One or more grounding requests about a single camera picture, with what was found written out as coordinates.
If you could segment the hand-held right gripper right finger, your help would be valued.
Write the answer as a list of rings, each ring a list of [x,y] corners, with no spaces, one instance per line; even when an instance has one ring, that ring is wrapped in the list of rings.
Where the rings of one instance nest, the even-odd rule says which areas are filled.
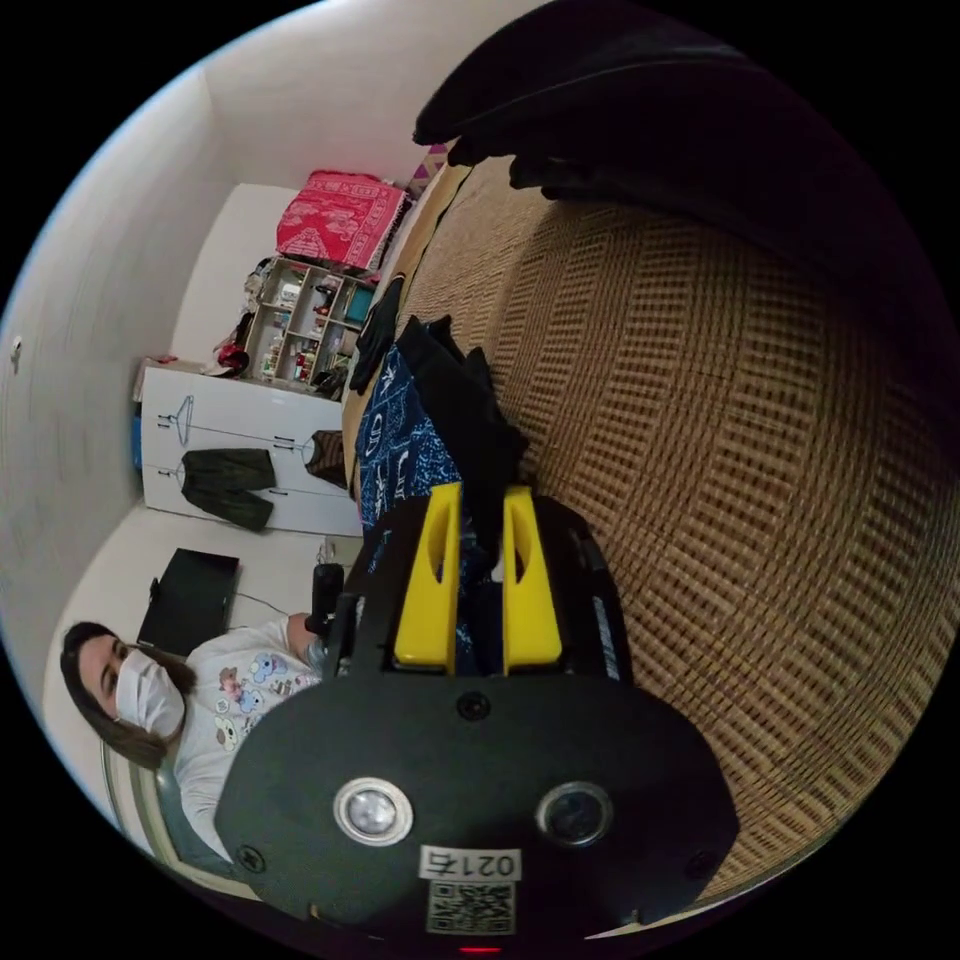
[[[545,551],[528,487],[510,488],[502,530],[504,674],[554,668],[562,655]]]

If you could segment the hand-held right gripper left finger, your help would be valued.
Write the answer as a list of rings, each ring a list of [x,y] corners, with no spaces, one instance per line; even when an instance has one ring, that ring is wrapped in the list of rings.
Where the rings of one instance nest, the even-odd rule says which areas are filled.
[[[400,669],[453,669],[460,583],[462,484],[431,490],[413,553],[393,660]]]

